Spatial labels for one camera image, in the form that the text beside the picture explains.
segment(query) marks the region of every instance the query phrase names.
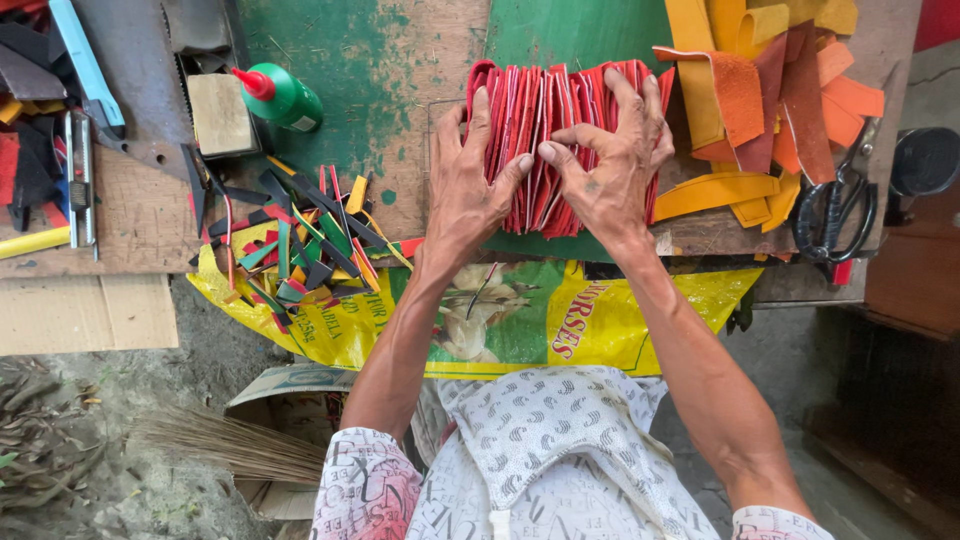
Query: fingernail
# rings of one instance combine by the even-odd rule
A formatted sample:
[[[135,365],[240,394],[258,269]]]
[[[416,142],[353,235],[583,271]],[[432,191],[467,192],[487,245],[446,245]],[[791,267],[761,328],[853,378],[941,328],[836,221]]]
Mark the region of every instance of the fingernail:
[[[534,168],[534,157],[527,154],[520,158],[520,172],[527,174],[530,172],[530,169]]]
[[[540,154],[541,158],[544,158],[550,162],[553,162],[553,158],[557,156],[557,151],[545,142],[540,143],[540,146],[537,147],[537,152]]]

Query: yellow handle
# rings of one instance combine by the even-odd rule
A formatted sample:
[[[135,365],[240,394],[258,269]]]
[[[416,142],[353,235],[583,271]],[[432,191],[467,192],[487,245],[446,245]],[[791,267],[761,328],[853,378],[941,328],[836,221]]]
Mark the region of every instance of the yellow handle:
[[[60,227],[42,233],[24,234],[0,242],[0,258],[15,257],[25,253],[62,246],[70,242],[70,228]]]

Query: green bottle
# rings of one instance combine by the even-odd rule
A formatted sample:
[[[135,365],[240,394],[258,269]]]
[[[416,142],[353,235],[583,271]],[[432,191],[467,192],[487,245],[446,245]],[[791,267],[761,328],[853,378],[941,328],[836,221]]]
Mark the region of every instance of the green bottle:
[[[295,132],[316,130],[324,106],[313,90],[275,63],[259,63],[248,71],[233,68],[243,82],[243,101],[253,114]]]

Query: broom bristles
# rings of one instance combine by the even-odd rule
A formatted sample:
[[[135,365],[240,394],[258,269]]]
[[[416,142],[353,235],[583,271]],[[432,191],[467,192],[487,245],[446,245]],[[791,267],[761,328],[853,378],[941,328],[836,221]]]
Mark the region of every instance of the broom bristles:
[[[177,406],[135,417],[131,439],[230,469],[236,479],[309,485],[320,483],[326,455],[326,449],[279,431]]]

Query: stack of red leather pieces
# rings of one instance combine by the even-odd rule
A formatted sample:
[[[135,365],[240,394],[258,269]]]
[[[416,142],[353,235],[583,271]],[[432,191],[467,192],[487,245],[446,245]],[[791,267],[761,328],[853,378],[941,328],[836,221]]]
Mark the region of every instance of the stack of red leather pieces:
[[[623,73],[640,93],[650,70],[642,61],[608,61],[573,74],[566,65],[541,67],[507,66],[503,70],[493,61],[481,60],[470,70],[467,84],[468,120],[472,117],[473,94],[487,87],[491,105],[491,139],[484,159],[487,183],[500,173],[515,156],[526,152],[536,157],[530,175],[520,185],[514,204],[503,222],[503,230],[511,233],[539,231],[545,238],[576,236],[583,226],[573,209],[560,195],[560,173],[546,164],[537,153],[537,146],[550,134],[579,123],[616,131],[618,108],[612,92],[604,84],[608,69]],[[658,83],[662,106],[666,111],[673,86],[674,68],[660,75]],[[579,146],[570,149],[585,170],[596,166],[595,152]],[[648,224],[653,220],[657,198],[657,176],[647,188]]]

